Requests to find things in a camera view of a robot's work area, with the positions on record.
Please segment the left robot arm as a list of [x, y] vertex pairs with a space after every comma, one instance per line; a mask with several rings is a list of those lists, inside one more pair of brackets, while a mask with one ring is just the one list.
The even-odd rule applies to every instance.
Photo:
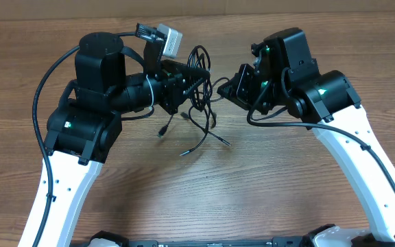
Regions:
[[146, 42], [139, 54], [123, 34], [95, 32], [68, 51], [76, 77], [64, 89], [38, 134], [43, 168], [19, 244], [69, 246], [84, 201], [126, 121], [150, 117], [160, 106], [170, 115], [190, 101], [207, 111], [212, 93], [211, 61], [193, 48], [185, 63], [175, 57], [181, 34], [136, 31]]

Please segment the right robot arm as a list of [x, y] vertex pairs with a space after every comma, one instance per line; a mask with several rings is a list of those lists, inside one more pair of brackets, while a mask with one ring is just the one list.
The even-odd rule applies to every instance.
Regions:
[[300, 238], [301, 246], [395, 246], [395, 167], [378, 142], [361, 98], [340, 71], [320, 73], [297, 27], [252, 44], [253, 64], [241, 65], [218, 88], [248, 112], [256, 127], [277, 126], [289, 113], [293, 127], [311, 130], [337, 161], [368, 219], [363, 229], [326, 224]]

